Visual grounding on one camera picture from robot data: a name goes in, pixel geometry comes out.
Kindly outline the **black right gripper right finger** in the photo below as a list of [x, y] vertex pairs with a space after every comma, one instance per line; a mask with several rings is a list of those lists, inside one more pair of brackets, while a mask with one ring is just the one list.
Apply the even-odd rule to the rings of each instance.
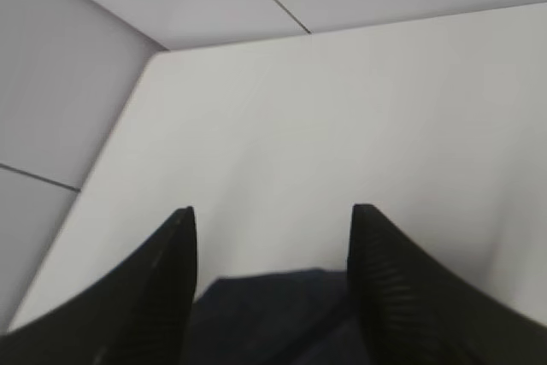
[[379, 209], [352, 209], [350, 295], [374, 364], [544, 364], [546, 328], [469, 285]]

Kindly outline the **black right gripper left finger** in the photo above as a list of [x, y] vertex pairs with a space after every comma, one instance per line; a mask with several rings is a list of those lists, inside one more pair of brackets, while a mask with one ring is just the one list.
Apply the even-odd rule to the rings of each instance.
[[178, 364], [197, 285], [191, 207], [77, 296], [1, 338], [3, 364]]

